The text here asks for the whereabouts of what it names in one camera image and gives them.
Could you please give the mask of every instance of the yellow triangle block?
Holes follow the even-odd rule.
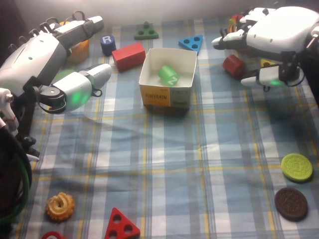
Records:
[[[276,63],[272,62],[272,61],[265,60],[265,59],[261,59],[260,65],[261,65],[261,67],[267,67],[267,66],[271,66],[271,65],[276,65]]]

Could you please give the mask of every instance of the blue cylinder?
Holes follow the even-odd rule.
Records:
[[[112,55],[112,51],[116,50],[115,38],[112,35],[105,35],[101,37],[101,47],[104,55]]]

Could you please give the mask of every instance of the dark brown cookie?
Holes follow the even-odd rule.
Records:
[[[305,196],[294,188],[282,188],[275,195],[278,212],[287,220],[297,222],[304,219],[308,212]]]

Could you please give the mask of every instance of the glowing green indicator light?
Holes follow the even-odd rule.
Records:
[[[76,105],[79,103],[80,99],[81,99],[81,93],[75,93],[72,96],[71,102],[72,102],[72,104]]]
[[[85,95],[82,100],[81,100],[81,104],[84,105],[90,98],[90,95]]]
[[[272,86],[281,86],[282,83],[280,81],[271,81],[270,84]]]

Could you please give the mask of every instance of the triangle block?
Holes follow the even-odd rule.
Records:
[[[261,65],[261,67],[269,67],[271,65],[276,65],[276,63],[272,62],[272,61],[265,60],[265,59],[261,59],[260,65]]]
[[[202,42],[203,42],[203,35],[199,35],[199,36],[192,36],[192,37],[182,39],[178,42],[178,44],[187,50],[197,51],[197,55],[198,55]]]
[[[154,30],[153,24],[144,22],[138,33],[134,36],[135,40],[158,39],[159,34]]]
[[[138,229],[117,208],[112,209],[104,239],[136,239],[140,234],[140,229]]]

